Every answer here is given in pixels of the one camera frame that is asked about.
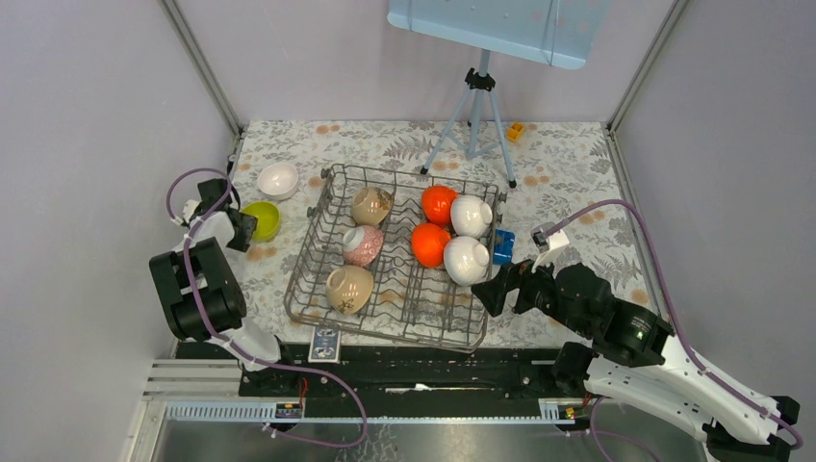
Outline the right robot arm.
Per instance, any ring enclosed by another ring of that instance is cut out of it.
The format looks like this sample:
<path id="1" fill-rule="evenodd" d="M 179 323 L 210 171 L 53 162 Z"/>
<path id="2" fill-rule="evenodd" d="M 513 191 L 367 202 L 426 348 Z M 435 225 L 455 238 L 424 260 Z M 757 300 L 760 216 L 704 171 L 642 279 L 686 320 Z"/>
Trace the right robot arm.
<path id="1" fill-rule="evenodd" d="M 615 297 L 584 265 L 556 271 L 530 260 L 507 263 L 472 286 L 492 316 L 512 291 L 514 313 L 538 309 L 590 342 L 561 347 L 550 369 L 561 395 L 632 405 L 703 442 L 719 461 L 786 461 L 803 446 L 794 428 L 796 400 L 739 383 L 684 344 L 660 316 Z"/>

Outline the white ribbed bowl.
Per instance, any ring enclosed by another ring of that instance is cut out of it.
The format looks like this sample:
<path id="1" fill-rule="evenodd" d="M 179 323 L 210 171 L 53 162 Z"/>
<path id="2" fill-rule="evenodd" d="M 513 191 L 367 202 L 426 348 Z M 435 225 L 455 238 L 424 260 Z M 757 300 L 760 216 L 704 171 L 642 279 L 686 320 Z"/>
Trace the white ribbed bowl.
<path id="1" fill-rule="evenodd" d="M 451 204 L 450 219 L 458 236 L 480 239 L 489 230 L 493 210 L 479 197 L 461 194 Z"/>
<path id="2" fill-rule="evenodd" d="M 475 238 L 455 237 L 446 244 L 444 265 L 456 284 L 471 286 L 485 278 L 490 266 L 490 253 L 487 247 Z"/>

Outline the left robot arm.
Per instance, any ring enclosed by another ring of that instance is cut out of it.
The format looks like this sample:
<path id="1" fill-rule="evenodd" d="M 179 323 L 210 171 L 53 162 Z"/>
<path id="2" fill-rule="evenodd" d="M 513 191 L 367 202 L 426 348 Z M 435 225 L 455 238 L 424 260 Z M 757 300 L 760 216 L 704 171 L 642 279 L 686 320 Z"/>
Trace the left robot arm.
<path id="1" fill-rule="evenodd" d="M 247 372 L 262 371 L 262 383 L 277 396 L 297 386 L 297 368 L 280 339 L 248 315 L 239 282 L 224 254 L 246 252 L 257 219 L 240 210 L 240 198 L 228 180 L 197 185 L 173 220 L 186 234 L 170 251 L 149 261 L 150 273 L 172 334 L 182 341 L 220 347 Z"/>

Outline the grey wire dish rack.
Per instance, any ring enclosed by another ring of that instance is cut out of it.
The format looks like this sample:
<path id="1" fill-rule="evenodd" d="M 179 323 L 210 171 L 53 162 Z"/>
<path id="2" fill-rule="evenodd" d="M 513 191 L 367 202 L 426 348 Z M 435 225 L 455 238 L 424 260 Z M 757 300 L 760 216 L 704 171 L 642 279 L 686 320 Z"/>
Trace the grey wire dish rack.
<path id="1" fill-rule="evenodd" d="M 505 203 L 506 192 L 486 181 L 344 164 L 327 167 L 320 176 L 325 183 L 308 210 L 309 226 L 284 296 L 290 319 L 397 343 L 475 351 L 487 334 L 487 311 L 444 268 L 423 267 L 413 255 L 410 237 L 425 221 L 421 194 L 428 187 L 474 195 L 492 209 Z M 325 284 L 344 263 L 341 238 L 355 224 L 352 198 L 366 187 L 382 189 L 395 203 L 380 225 L 384 246 L 369 266 L 370 298 L 358 313 L 343 315 L 330 306 Z"/>

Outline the yellow-green bowl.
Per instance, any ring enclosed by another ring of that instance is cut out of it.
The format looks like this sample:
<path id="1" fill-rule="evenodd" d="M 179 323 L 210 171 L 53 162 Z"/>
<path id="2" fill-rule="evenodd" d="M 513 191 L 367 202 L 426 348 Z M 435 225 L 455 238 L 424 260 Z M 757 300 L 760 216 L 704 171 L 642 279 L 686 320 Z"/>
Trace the yellow-green bowl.
<path id="1" fill-rule="evenodd" d="M 254 242 L 268 242 L 278 234 L 281 216 L 278 208 L 273 203 L 256 201 L 245 206 L 242 212 L 257 220 L 255 231 L 252 234 Z"/>

